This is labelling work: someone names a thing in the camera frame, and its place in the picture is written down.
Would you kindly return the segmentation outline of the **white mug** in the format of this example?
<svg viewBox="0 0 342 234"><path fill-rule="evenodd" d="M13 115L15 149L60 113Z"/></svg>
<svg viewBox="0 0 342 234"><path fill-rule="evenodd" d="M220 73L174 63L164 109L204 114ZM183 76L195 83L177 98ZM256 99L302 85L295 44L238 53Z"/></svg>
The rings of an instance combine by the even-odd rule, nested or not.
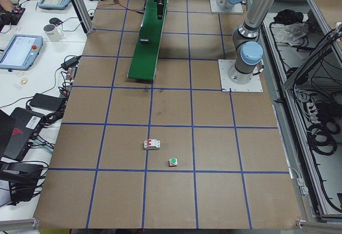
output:
<svg viewBox="0 0 342 234"><path fill-rule="evenodd" d="M53 24L45 25L43 30L51 42L58 42L64 37L63 31Z"/></svg>

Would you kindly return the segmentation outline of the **black laptop red logo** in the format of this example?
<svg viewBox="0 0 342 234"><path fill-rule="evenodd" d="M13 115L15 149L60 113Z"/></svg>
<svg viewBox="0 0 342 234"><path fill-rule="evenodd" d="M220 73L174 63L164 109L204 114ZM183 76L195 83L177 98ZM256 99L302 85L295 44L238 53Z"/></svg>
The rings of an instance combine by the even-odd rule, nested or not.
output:
<svg viewBox="0 0 342 234"><path fill-rule="evenodd" d="M4 157L21 161L33 141L37 139L45 122L45 115L25 108L16 107L10 117L15 120L11 139L4 151Z"/></svg>

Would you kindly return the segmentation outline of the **black capacitor block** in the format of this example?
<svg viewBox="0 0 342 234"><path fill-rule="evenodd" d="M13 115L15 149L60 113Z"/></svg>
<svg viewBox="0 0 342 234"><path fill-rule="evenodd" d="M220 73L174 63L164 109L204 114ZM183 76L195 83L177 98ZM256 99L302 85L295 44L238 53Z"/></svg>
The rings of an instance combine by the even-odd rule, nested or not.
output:
<svg viewBox="0 0 342 234"><path fill-rule="evenodd" d="M148 44L150 41L149 41L148 38L141 38L141 39L140 39L140 42L141 42L142 44Z"/></svg>

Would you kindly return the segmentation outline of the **green push button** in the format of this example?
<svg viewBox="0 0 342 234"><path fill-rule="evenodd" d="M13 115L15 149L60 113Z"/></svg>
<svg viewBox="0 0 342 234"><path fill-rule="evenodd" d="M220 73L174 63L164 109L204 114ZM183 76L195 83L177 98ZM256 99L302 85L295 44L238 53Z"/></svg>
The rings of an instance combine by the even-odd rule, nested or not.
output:
<svg viewBox="0 0 342 234"><path fill-rule="evenodd" d="M169 166L170 167L175 167L178 165L178 159L177 158L170 158L169 159Z"/></svg>

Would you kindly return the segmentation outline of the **white crumpled cloth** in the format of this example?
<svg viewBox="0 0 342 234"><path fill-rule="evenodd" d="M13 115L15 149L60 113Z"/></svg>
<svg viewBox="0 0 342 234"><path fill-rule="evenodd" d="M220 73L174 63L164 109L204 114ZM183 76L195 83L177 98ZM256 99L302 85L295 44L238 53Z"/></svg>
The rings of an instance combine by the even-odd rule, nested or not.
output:
<svg viewBox="0 0 342 234"><path fill-rule="evenodd" d="M275 41L287 43L290 46L297 46L304 42L304 37L307 33L308 27L306 24L291 24L284 26L275 34Z"/></svg>

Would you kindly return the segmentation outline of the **blue teach pendant near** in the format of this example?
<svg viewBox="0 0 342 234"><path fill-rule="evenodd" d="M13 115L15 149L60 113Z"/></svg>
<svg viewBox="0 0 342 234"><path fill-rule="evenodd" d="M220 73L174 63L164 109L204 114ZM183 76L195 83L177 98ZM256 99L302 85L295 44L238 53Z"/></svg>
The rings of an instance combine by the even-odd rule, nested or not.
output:
<svg viewBox="0 0 342 234"><path fill-rule="evenodd" d="M42 46L42 36L13 35L1 55L1 69L28 70L37 58Z"/></svg>

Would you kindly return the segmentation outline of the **white red circuit breaker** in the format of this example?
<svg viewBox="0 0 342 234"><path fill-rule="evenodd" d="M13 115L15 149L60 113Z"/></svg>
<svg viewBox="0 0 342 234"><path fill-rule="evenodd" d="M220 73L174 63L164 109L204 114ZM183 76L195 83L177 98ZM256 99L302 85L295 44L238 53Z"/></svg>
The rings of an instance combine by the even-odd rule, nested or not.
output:
<svg viewBox="0 0 342 234"><path fill-rule="evenodd" d="M144 141L145 150L159 150L161 147L160 140L157 139L147 139Z"/></svg>

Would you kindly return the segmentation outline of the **black docking station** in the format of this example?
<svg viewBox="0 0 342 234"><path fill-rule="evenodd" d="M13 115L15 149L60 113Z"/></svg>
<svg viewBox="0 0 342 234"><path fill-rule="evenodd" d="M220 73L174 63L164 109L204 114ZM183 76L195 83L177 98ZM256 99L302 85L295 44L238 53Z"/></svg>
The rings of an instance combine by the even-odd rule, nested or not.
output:
<svg viewBox="0 0 342 234"><path fill-rule="evenodd" d="M33 163L1 162L1 181L9 183L10 205L31 200L44 169Z"/></svg>

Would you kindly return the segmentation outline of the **black power brick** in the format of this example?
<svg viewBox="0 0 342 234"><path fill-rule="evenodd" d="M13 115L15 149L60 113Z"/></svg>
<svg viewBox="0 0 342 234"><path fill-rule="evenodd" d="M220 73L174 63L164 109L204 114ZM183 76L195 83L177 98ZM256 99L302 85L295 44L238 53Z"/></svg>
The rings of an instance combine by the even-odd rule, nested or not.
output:
<svg viewBox="0 0 342 234"><path fill-rule="evenodd" d="M42 93L36 93L32 100L30 101L30 106L48 110L48 111L58 111L61 109L66 102L66 98L54 97L49 95L44 95Z"/></svg>

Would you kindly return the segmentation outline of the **green conveyor belt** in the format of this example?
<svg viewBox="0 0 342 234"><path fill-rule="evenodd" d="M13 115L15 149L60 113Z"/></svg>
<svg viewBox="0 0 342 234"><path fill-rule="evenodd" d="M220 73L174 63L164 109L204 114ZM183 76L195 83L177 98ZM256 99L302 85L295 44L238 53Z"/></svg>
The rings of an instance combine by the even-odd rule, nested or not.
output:
<svg viewBox="0 0 342 234"><path fill-rule="evenodd" d="M168 0L165 0L162 19L158 20L156 2L154 0L145 0L145 12L128 71L129 79L154 80L167 6ZM140 42L141 38L148 38L150 42L142 44Z"/></svg>

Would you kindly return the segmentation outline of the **aluminium frame post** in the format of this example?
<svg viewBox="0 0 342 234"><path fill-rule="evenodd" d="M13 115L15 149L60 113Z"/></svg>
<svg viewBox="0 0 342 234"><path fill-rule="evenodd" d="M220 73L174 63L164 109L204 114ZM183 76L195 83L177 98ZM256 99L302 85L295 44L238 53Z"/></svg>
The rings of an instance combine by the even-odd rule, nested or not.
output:
<svg viewBox="0 0 342 234"><path fill-rule="evenodd" d="M88 14L88 10L83 0L71 0L83 32L88 35L94 31L93 25Z"/></svg>

